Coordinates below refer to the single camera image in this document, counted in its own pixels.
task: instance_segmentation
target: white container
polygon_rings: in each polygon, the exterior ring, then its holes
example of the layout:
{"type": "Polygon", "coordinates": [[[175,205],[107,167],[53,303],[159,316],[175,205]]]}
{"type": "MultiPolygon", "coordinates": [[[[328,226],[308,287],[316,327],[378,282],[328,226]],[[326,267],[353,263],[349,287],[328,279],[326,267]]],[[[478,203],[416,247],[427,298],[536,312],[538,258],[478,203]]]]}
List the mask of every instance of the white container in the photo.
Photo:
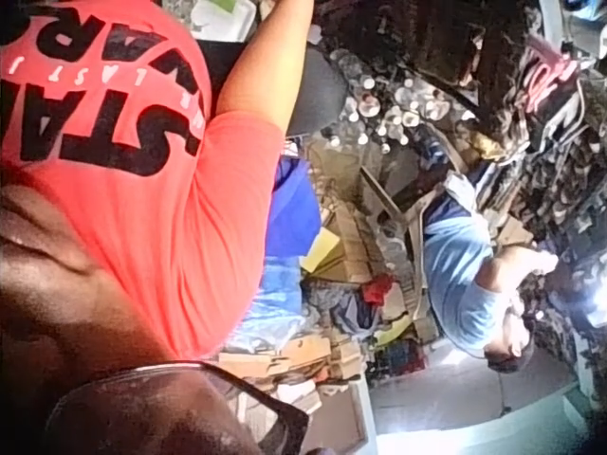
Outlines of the white container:
{"type": "Polygon", "coordinates": [[[243,43],[248,36],[257,7],[250,0],[236,0],[234,10],[227,12],[208,0],[198,0],[190,17],[196,40],[243,43]]]}

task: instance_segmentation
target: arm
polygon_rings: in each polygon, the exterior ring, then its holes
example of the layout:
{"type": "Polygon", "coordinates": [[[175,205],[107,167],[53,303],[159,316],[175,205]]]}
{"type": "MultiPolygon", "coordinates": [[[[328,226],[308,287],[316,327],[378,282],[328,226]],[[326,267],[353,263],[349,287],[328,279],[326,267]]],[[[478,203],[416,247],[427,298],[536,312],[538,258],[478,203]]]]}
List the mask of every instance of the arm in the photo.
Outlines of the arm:
{"type": "Polygon", "coordinates": [[[300,89],[313,8],[313,0],[278,2],[230,72],[217,115],[246,111],[286,131],[300,89]]]}
{"type": "Polygon", "coordinates": [[[510,293],[532,272],[550,273],[558,262],[557,256],[523,246],[507,246],[476,274],[476,283],[491,292],[510,293]]]}

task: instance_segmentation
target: yellow paper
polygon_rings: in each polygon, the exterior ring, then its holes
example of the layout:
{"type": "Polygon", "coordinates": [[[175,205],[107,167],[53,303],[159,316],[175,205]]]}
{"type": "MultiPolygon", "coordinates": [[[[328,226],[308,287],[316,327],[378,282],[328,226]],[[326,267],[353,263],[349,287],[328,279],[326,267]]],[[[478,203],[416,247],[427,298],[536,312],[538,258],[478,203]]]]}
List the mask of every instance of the yellow paper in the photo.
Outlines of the yellow paper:
{"type": "Polygon", "coordinates": [[[326,227],[321,227],[321,232],[319,232],[319,235],[314,239],[314,243],[312,244],[309,253],[307,253],[307,256],[300,259],[300,266],[302,269],[308,273],[312,273],[339,242],[340,237],[326,227]]]}

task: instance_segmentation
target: pink object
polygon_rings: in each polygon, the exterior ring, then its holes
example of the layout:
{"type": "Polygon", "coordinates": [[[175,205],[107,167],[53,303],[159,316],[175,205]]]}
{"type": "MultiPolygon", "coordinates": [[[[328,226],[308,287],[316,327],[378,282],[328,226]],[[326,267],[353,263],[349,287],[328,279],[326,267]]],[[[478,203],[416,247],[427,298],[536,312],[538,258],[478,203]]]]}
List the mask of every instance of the pink object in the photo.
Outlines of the pink object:
{"type": "Polygon", "coordinates": [[[578,63],[562,55],[541,36],[529,35],[527,46],[540,59],[535,70],[524,81],[528,95],[525,111],[532,113],[557,89],[559,81],[567,81],[576,72],[578,63]]]}

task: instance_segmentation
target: person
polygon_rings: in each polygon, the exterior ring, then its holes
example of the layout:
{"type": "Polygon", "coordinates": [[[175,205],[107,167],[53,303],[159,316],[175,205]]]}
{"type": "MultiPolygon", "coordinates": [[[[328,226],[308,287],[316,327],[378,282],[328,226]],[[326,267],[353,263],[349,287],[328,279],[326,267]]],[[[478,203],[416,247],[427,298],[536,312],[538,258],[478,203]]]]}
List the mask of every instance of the person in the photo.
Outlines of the person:
{"type": "Polygon", "coordinates": [[[300,453],[304,412],[175,363],[53,204],[23,185],[0,196],[3,453],[300,453]],[[274,411],[277,431],[254,439],[229,407],[234,389],[274,411]]]}
{"type": "Polygon", "coordinates": [[[124,5],[4,16],[0,165],[66,216],[175,358],[200,359],[259,285],[285,134],[313,128],[314,106],[337,117],[345,85],[306,49],[313,0],[277,2],[223,60],[153,2],[124,5]],[[304,62],[321,74],[300,90],[304,62]]]}
{"type": "Polygon", "coordinates": [[[534,351],[533,318],[517,287],[530,273],[552,272],[558,257],[528,246],[494,254],[472,186],[485,168],[469,178],[449,173],[445,192],[424,212],[424,271],[432,309],[453,344],[483,355],[498,373],[514,373],[534,351]]]}

